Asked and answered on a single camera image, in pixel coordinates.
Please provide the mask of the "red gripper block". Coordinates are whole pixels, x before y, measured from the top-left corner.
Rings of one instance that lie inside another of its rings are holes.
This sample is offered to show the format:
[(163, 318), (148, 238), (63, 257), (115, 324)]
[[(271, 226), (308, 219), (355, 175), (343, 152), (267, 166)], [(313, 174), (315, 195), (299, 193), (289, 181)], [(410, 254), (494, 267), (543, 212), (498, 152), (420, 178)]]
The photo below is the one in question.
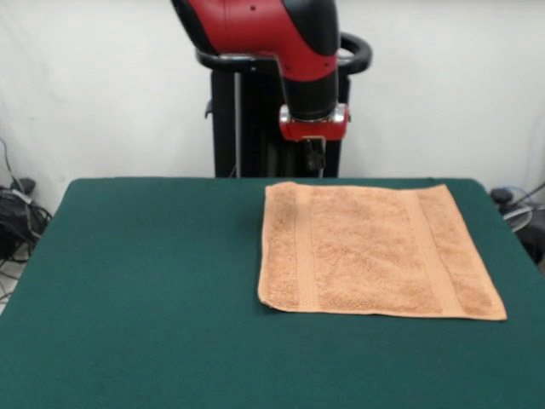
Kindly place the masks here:
[(323, 170), (326, 165), (326, 141), (342, 140), (347, 133), (349, 119), (347, 104), (338, 104), (328, 117), (316, 121), (294, 119), (288, 107), (282, 105), (279, 128), (286, 141), (303, 140), (301, 144), (307, 170)]

